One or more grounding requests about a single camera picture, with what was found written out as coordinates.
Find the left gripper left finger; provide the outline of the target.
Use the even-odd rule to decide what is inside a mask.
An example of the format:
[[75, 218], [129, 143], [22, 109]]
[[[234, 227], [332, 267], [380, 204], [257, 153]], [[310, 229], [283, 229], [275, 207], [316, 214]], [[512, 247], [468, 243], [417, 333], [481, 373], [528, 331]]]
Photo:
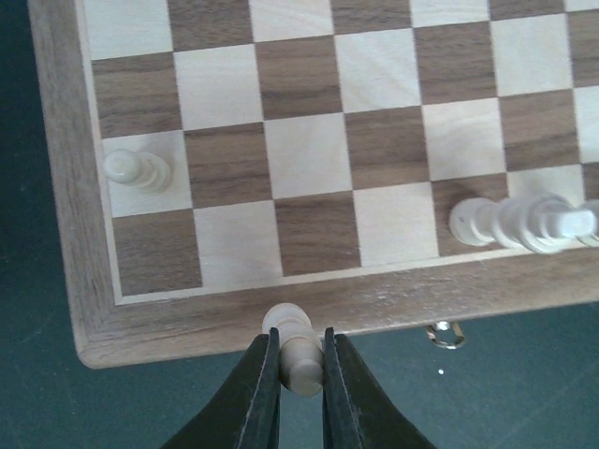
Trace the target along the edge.
[[276, 328], [255, 337], [208, 404], [165, 448], [277, 448], [280, 337]]

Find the light pawn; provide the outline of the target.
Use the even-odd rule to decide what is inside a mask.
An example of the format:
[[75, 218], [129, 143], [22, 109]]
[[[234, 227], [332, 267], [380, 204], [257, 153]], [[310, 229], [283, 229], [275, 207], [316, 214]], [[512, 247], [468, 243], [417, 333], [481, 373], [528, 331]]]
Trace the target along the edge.
[[105, 157], [103, 170], [109, 180], [144, 193], [161, 193], [172, 180], [169, 164], [150, 152], [117, 149]]

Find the wooden chess board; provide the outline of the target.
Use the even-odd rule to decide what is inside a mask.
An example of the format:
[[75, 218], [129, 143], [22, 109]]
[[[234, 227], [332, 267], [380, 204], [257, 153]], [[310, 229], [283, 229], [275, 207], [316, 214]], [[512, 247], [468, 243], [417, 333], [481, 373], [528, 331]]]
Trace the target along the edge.
[[[32, 1], [74, 341], [245, 348], [593, 302], [598, 246], [461, 243], [462, 200], [598, 201], [594, 1]], [[170, 186], [109, 180], [150, 152]]]

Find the light knight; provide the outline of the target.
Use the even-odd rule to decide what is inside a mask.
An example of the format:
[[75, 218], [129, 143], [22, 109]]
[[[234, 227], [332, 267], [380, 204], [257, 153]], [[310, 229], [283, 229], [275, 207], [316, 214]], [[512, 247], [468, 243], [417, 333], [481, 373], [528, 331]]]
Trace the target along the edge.
[[268, 333], [272, 328], [279, 333], [282, 385], [299, 396], [315, 396], [324, 382], [324, 355], [310, 318], [301, 307], [280, 303], [263, 319], [262, 331]]

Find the light queen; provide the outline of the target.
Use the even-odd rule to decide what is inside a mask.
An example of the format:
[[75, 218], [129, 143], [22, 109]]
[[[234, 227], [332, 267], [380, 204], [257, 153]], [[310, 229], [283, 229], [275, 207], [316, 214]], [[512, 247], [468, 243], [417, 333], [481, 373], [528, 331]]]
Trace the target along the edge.
[[462, 200], [448, 219], [452, 235], [461, 243], [483, 247], [493, 242], [504, 248], [555, 254], [574, 242], [598, 246], [598, 201], [574, 206], [553, 193], [507, 197], [499, 202], [485, 197]]

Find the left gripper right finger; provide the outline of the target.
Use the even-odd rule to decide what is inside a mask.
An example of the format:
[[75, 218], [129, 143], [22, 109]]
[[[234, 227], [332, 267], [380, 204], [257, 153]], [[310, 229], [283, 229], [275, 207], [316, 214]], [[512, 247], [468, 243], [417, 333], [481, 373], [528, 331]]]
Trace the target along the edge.
[[394, 406], [351, 340], [331, 327], [324, 341], [323, 446], [434, 446]]

